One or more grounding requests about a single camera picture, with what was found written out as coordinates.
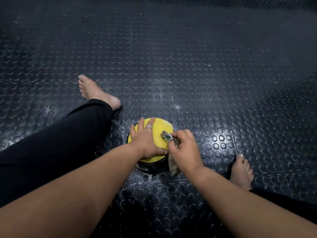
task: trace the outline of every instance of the black rubber mat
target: black rubber mat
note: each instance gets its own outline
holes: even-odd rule
[[[84,103],[78,74],[124,105],[105,151],[140,117],[189,128],[228,177],[317,203],[316,0],[2,0],[0,150]],[[224,236],[180,175],[135,169],[93,236]]]

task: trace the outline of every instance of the ring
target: ring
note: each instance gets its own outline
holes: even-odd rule
[[[153,127],[152,127],[152,126],[150,126],[150,125],[146,125],[146,126],[144,127],[144,129],[146,129],[146,128],[150,128],[150,129],[152,129],[152,130],[153,130]]]

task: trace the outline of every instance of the bare foot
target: bare foot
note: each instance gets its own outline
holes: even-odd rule
[[[250,190],[253,180],[253,170],[250,169],[248,160],[242,154],[236,156],[236,161],[232,165],[230,181],[240,186],[242,189]]]
[[[87,78],[85,75],[78,76],[78,83],[81,95],[88,101],[91,99],[100,99],[111,106],[113,110],[120,108],[121,102],[118,98],[102,91],[97,83]]]

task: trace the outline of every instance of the pant leg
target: pant leg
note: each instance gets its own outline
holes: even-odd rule
[[[113,110],[92,99],[0,152],[0,207],[92,161]]]
[[[250,192],[271,201],[274,204],[298,215],[312,223],[317,224],[317,205],[300,200],[293,200],[290,197],[273,193],[261,188],[250,190]]]

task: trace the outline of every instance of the yellow ball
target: yellow ball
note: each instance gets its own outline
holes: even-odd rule
[[[150,120],[149,119],[145,119],[144,121],[144,127],[146,126],[147,122]],[[153,124],[153,141],[154,144],[156,144],[157,147],[160,148],[166,148],[167,149],[167,142],[164,141],[161,137],[161,133],[163,132],[163,130],[165,130],[168,133],[172,133],[173,132],[173,126],[171,123],[167,122],[164,119],[160,119],[160,118],[155,118],[154,124]],[[131,136],[129,135],[128,137],[128,143],[131,142]],[[153,163],[156,161],[159,161],[161,159],[163,159],[165,156],[154,156],[150,159],[146,159],[146,160],[141,160],[142,162],[145,163]]]

